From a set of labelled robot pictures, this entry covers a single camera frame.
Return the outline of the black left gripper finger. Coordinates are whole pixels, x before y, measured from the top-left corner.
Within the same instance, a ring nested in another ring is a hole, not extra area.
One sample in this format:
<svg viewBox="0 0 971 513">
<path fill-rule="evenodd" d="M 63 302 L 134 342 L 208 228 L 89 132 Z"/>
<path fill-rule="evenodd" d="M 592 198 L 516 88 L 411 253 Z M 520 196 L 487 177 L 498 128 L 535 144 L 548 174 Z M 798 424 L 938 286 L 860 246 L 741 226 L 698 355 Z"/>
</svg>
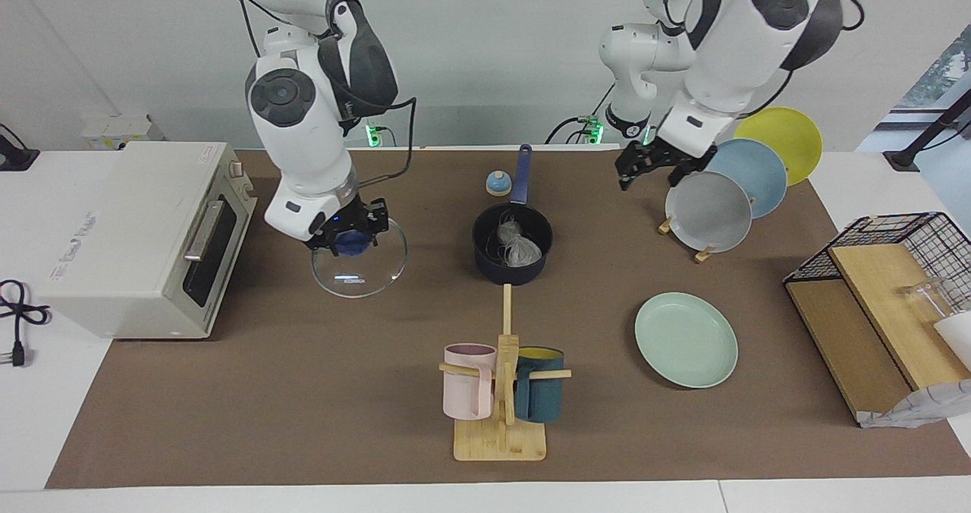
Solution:
<svg viewBox="0 0 971 513">
<path fill-rule="evenodd" d="M 641 175 L 652 173 L 660 165 L 655 162 L 658 149 L 653 143 L 629 142 L 616 159 L 618 187 L 628 191 Z"/>
<path fill-rule="evenodd" d="M 670 187 L 676 187 L 688 175 L 705 171 L 708 164 L 710 164 L 712 160 L 713 156 L 703 156 L 701 158 L 675 158 L 671 161 L 671 167 L 673 170 L 667 178 Z"/>
</svg>

